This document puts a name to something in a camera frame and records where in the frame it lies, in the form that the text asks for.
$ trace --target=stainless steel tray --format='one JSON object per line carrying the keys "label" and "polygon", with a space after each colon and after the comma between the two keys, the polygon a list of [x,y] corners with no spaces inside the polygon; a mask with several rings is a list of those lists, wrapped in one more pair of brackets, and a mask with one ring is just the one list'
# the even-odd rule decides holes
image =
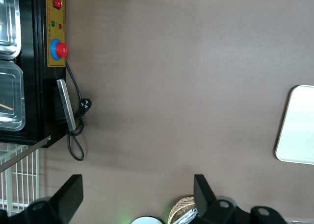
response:
{"label": "stainless steel tray", "polygon": [[9,61],[0,61],[0,96],[0,130],[21,130],[25,125],[23,72]]}
{"label": "stainless steel tray", "polygon": [[19,0],[0,0],[0,59],[13,59],[20,51]]}

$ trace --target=white round object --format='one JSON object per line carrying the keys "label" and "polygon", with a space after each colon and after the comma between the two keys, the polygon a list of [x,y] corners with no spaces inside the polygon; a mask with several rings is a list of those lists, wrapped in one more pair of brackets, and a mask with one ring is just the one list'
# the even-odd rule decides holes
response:
{"label": "white round object", "polygon": [[158,219],[153,217],[141,217],[135,219],[131,224],[162,224]]}

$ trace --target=wooden stick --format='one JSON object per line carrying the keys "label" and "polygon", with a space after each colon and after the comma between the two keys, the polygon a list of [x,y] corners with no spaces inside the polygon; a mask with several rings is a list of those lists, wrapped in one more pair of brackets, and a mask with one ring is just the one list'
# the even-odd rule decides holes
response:
{"label": "wooden stick", "polygon": [[9,106],[7,106],[7,105],[3,105],[3,104],[1,104],[1,103],[0,103],[0,106],[2,106],[2,107],[5,108],[5,109],[8,109],[8,110],[13,110],[13,108],[11,108],[11,107],[9,107]]}

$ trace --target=blue button ring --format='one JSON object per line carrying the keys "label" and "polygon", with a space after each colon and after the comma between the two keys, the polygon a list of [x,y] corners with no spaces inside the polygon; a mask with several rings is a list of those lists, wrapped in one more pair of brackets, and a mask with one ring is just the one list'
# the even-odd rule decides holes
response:
{"label": "blue button ring", "polygon": [[59,39],[54,39],[52,42],[51,42],[51,45],[50,45],[50,49],[51,49],[51,55],[52,57],[54,58],[54,60],[60,60],[61,57],[58,57],[57,55],[57,52],[56,52],[56,46],[58,43],[60,43],[61,41]]}

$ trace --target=red button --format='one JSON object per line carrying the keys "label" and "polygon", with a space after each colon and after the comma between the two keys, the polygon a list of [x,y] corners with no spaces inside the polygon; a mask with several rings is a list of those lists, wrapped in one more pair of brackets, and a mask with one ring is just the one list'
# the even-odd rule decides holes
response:
{"label": "red button", "polygon": [[62,6],[62,3],[61,3],[61,1],[60,0],[53,0],[53,6],[55,7],[55,8],[61,8],[61,6]]}
{"label": "red button", "polygon": [[55,46],[55,52],[60,58],[66,57],[68,55],[68,47],[65,43],[59,42]]}

